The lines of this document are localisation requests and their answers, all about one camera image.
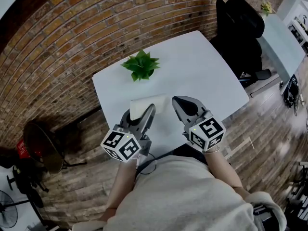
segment person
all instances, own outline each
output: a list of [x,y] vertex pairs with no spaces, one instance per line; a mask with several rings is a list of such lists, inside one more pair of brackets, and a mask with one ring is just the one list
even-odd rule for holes
[[120,163],[103,216],[75,224],[73,231],[286,228],[281,208],[268,193],[246,191],[219,147],[203,155],[185,144],[137,171],[136,163]]

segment floor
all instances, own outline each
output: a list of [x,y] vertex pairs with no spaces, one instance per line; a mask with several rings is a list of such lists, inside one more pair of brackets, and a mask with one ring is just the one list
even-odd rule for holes
[[[263,65],[271,68],[266,57]],[[308,58],[297,76],[308,101],[307,66]],[[227,134],[221,148],[245,188],[268,192],[276,203],[285,206],[298,162],[308,159],[306,118],[304,107],[299,105],[295,116],[294,109],[285,106],[278,87],[273,87],[223,121]],[[45,204],[40,210],[44,219],[71,227],[76,222],[98,218],[104,212],[118,166],[99,147],[107,130],[103,112],[99,111],[58,132],[68,151],[67,160],[70,163],[86,160],[88,164],[44,176],[44,184],[50,190],[39,192]]]

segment black office chair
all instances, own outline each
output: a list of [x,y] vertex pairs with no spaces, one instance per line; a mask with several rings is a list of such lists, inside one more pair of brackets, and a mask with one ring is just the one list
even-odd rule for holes
[[245,0],[217,0],[216,10],[218,35],[210,42],[242,86],[271,77],[268,69],[262,70],[262,49],[256,39],[264,32],[262,17]]

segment red object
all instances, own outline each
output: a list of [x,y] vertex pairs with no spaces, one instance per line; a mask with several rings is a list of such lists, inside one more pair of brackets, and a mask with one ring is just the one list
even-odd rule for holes
[[17,149],[18,149],[19,157],[21,159],[22,158],[30,158],[30,155],[29,155],[29,153],[26,150],[24,140],[20,140],[19,141],[19,143],[17,144]]

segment sleeve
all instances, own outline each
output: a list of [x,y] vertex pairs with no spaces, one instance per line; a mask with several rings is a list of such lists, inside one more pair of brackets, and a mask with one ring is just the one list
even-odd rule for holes
[[84,221],[73,225],[72,231],[100,231],[107,224],[105,221]]
[[281,208],[266,192],[255,192],[245,198],[254,208],[255,224],[259,231],[285,231],[287,220]]

